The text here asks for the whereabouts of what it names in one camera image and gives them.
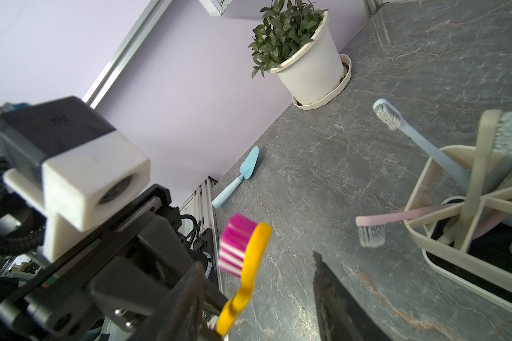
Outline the pink toothbrush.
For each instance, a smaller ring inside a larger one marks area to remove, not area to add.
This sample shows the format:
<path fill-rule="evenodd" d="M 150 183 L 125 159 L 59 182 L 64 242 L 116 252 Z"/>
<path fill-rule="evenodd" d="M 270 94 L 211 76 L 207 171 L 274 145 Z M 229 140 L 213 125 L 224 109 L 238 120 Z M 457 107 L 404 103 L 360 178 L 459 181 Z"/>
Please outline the pink toothbrush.
<path fill-rule="evenodd" d="M 398 223 L 404 220 L 414 220 L 428 214 L 446 210 L 452 212 L 462 206 L 461 203 L 447 205 L 431 205 L 417 209 L 407 210 L 399 213 L 388 213 L 383 215 L 358 216 L 356 226 L 360 244 L 364 248 L 376 248 L 385 243 L 385 226 L 390 223 Z"/>
<path fill-rule="evenodd" d="M 512 215 L 500 210 L 493 210 L 477 225 L 472 239 L 476 240 L 482 237 L 500 223 L 512 227 Z"/>

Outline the yellow toothbrush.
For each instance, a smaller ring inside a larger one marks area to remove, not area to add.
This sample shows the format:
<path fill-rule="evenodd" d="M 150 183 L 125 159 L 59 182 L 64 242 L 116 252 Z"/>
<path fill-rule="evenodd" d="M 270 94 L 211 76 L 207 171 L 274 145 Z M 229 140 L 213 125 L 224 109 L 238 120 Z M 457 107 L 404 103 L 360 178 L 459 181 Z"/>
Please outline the yellow toothbrush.
<path fill-rule="evenodd" d="M 240 279 L 240 288 L 224 305 L 216 323 L 216 332 L 222 337 L 235 325 L 252 298 L 271 234 L 272 228 L 268 224 L 235 214 L 220 236 L 218 268 Z"/>

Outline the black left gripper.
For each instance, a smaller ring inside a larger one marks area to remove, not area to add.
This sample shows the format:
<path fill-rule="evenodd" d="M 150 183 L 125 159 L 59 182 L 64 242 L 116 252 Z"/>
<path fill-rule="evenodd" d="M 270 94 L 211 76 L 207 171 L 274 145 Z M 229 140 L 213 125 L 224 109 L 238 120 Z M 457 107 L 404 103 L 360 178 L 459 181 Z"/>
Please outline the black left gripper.
<path fill-rule="evenodd" d="M 80 340 L 99 319 L 108 318 L 130 338 L 146 315 L 127 307 L 128 263 L 167 291 L 196 262 L 206 275 L 206 257 L 189 249 L 180 226 L 169 190 L 150 187 L 2 301 L 1 322 L 30 340 Z M 217 316 L 203 313 L 216 334 Z"/>

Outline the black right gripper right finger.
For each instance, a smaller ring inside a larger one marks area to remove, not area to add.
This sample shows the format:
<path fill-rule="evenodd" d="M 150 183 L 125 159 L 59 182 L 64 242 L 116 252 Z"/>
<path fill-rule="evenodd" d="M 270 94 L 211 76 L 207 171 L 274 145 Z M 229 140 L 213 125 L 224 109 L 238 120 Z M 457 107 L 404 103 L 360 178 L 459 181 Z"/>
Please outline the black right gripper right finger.
<path fill-rule="evenodd" d="M 313 287 L 321 339 L 390 341 L 323 261 L 320 253 L 314 253 L 314 261 Z"/>

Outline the beige toothbrush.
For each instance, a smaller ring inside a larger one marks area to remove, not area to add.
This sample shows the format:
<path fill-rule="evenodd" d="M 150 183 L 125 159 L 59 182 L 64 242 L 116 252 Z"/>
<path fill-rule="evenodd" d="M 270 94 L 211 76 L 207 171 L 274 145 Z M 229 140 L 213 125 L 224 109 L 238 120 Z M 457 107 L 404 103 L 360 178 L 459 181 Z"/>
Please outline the beige toothbrush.
<path fill-rule="evenodd" d="M 457 250 L 469 246 L 482 214 L 481 197 L 486 194 L 484 184 L 489 172 L 489 159 L 494 152 L 512 157 L 512 112 L 492 109 L 482 114 L 469 189 L 462 211 L 456 224 L 438 239 L 439 243 L 447 246 L 453 244 Z"/>

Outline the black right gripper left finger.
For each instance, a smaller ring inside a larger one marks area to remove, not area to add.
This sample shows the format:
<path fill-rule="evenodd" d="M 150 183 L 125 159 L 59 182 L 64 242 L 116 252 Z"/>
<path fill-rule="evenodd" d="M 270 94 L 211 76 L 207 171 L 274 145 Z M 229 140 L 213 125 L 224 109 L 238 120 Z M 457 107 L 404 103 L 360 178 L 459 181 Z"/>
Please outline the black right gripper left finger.
<path fill-rule="evenodd" d="M 222 293 L 206 278 L 202 263 L 194 263 L 170 291 L 131 263 L 127 278 L 127 307 L 146 315 L 129 339 L 197 340 L 200 335 L 204 340 L 220 339 L 205 324 L 203 313 L 220 314 Z"/>

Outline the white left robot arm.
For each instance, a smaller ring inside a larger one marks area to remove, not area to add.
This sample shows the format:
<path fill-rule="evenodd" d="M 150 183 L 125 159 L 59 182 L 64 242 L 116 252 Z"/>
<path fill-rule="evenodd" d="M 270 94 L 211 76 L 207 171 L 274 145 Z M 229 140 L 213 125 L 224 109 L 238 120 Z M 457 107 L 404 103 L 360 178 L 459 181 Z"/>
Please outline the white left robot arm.
<path fill-rule="evenodd" d="M 151 184 L 150 160 L 77 97 L 0 106 L 0 340 L 218 340 L 213 233 Z"/>

